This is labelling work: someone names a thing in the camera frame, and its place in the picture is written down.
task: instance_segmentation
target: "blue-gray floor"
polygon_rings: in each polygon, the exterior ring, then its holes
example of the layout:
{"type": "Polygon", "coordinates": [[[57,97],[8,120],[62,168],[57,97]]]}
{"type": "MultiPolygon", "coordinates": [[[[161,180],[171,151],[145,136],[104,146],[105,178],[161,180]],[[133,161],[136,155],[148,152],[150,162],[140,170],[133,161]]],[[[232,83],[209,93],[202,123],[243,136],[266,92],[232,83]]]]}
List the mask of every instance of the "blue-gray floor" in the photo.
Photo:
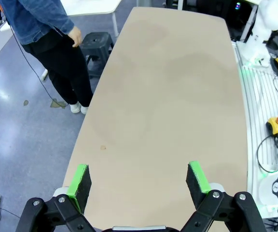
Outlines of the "blue-gray floor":
{"type": "MultiPolygon", "coordinates": [[[[135,5],[135,0],[121,2],[116,11],[119,30],[135,5]]],[[[155,0],[154,5],[161,7],[162,1],[155,0]]],[[[92,31],[114,34],[110,14],[72,19],[83,35],[92,31]]],[[[27,57],[41,75],[42,65],[27,57]]],[[[98,79],[91,80],[93,90],[97,83],[98,79]]],[[[44,84],[52,97],[62,101],[49,80],[44,84]]],[[[29,198],[49,200],[61,187],[83,122],[81,113],[72,114],[69,106],[50,108],[51,102],[12,37],[0,52],[0,207],[19,216],[29,198]]],[[[4,211],[1,215],[0,232],[14,232],[18,218],[4,211]]]]}

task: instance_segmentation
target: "denim jacket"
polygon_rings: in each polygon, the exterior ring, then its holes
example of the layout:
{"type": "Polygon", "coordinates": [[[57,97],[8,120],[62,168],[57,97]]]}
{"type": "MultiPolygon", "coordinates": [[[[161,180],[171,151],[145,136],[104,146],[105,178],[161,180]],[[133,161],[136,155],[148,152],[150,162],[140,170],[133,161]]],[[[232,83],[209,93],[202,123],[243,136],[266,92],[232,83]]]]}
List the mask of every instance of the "denim jacket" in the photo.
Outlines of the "denim jacket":
{"type": "Polygon", "coordinates": [[[0,0],[0,4],[21,44],[36,42],[54,28],[68,34],[74,27],[60,0],[0,0]]]}

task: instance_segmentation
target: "brown table surface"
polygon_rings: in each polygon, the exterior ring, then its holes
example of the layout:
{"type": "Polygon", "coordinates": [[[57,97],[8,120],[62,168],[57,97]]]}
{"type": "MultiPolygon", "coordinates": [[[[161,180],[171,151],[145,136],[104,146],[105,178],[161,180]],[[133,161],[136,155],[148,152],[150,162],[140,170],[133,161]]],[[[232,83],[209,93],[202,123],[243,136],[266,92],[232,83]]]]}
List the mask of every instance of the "brown table surface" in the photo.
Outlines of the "brown table surface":
{"type": "MultiPolygon", "coordinates": [[[[135,7],[100,78],[64,186],[90,167],[85,216],[97,228],[181,229],[195,208],[185,183],[198,160],[228,194],[247,187],[246,121],[225,21],[135,7]]],[[[211,231],[226,231],[216,222],[211,231]]]]}

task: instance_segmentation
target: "white shoe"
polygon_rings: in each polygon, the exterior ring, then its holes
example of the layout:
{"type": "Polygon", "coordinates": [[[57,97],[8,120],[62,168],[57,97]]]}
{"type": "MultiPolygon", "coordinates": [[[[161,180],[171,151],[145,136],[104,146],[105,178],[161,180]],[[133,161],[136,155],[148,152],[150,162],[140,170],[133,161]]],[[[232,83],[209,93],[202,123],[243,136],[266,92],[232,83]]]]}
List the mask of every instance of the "white shoe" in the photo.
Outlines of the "white shoe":
{"type": "Polygon", "coordinates": [[[83,113],[84,115],[86,115],[86,112],[87,112],[87,109],[89,107],[84,107],[84,106],[81,106],[81,113],[83,113]]]}
{"type": "Polygon", "coordinates": [[[79,102],[77,102],[76,104],[72,105],[70,104],[70,111],[74,114],[79,113],[80,112],[80,104],[79,102]]]}

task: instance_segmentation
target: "bolt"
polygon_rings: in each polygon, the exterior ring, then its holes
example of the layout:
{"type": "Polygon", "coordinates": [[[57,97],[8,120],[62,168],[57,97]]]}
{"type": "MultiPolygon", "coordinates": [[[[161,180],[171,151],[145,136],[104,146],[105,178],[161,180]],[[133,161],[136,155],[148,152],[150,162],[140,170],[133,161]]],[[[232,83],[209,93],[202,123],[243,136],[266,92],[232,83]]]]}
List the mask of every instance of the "bolt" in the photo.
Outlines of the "bolt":
{"type": "Polygon", "coordinates": [[[34,201],[34,202],[33,202],[33,205],[34,205],[34,206],[37,206],[39,203],[40,203],[39,201],[34,201]]]}
{"type": "Polygon", "coordinates": [[[219,194],[218,192],[214,192],[214,193],[213,193],[213,197],[219,198],[219,197],[220,197],[220,194],[219,194]]]}
{"type": "Polygon", "coordinates": [[[62,203],[62,202],[64,202],[65,201],[65,198],[64,197],[60,197],[59,199],[58,199],[58,202],[60,202],[60,203],[62,203]]]}
{"type": "Polygon", "coordinates": [[[245,200],[245,199],[246,199],[246,196],[245,196],[244,194],[240,194],[239,198],[240,198],[241,200],[245,200]]]}

